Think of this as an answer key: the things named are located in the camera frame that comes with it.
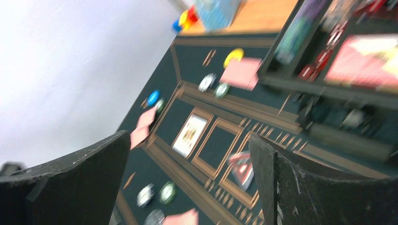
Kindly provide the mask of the red-backed cards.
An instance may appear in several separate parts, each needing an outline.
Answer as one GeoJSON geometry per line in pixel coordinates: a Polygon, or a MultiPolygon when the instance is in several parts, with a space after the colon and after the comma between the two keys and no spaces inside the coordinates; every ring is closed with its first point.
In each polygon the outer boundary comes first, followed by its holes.
{"type": "Polygon", "coordinates": [[[152,107],[141,114],[136,128],[130,134],[131,150],[142,143],[149,136],[149,127],[154,122],[156,113],[156,107],[152,107]]]}

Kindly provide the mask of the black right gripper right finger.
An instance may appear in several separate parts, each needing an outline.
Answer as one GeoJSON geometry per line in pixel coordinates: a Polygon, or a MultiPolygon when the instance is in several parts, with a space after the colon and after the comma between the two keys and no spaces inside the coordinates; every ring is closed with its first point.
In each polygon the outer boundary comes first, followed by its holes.
{"type": "Polygon", "coordinates": [[[267,225],[395,225],[398,179],[336,170],[253,134],[249,150],[267,225]]]}

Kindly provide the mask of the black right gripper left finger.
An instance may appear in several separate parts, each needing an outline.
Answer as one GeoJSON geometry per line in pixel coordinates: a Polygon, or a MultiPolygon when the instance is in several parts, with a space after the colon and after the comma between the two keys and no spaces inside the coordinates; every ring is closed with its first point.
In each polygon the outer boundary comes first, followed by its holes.
{"type": "Polygon", "coordinates": [[[91,146],[0,177],[3,225],[106,225],[130,151],[119,131],[91,146]]]}

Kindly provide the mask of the yellow big blind button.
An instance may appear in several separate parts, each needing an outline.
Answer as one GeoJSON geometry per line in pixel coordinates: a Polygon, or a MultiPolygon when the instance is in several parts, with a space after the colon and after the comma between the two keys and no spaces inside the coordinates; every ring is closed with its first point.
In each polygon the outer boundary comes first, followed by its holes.
{"type": "Polygon", "coordinates": [[[244,53],[242,48],[232,50],[224,60],[223,68],[226,68],[231,60],[240,61],[244,57],[244,53]]]}

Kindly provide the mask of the red-backed card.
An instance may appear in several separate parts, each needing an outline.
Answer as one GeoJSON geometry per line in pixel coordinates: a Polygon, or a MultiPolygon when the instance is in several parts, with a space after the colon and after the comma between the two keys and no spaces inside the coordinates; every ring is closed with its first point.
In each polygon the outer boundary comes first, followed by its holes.
{"type": "Polygon", "coordinates": [[[220,83],[252,91],[259,80],[257,70],[262,63],[261,59],[244,57],[241,60],[232,59],[225,68],[220,83]]]}
{"type": "Polygon", "coordinates": [[[181,214],[166,216],[163,225],[198,225],[199,213],[196,209],[188,210],[181,214]]]}

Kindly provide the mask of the blue small blind button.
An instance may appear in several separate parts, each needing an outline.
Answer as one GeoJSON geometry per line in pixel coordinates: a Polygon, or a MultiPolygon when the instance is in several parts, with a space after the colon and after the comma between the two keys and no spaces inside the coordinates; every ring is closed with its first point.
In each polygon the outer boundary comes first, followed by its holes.
{"type": "Polygon", "coordinates": [[[148,106],[153,106],[157,103],[160,97],[160,91],[159,90],[154,90],[150,96],[147,98],[146,104],[148,106]]]}

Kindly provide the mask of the white-blue poker chip stack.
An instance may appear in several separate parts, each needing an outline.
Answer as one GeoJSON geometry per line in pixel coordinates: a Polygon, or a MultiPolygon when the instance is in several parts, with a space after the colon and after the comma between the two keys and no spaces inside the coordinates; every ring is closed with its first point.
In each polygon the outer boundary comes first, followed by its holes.
{"type": "Polygon", "coordinates": [[[137,195],[137,206],[138,207],[145,207],[153,198],[154,196],[154,189],[153,184],[148,184],[137,195]]]}

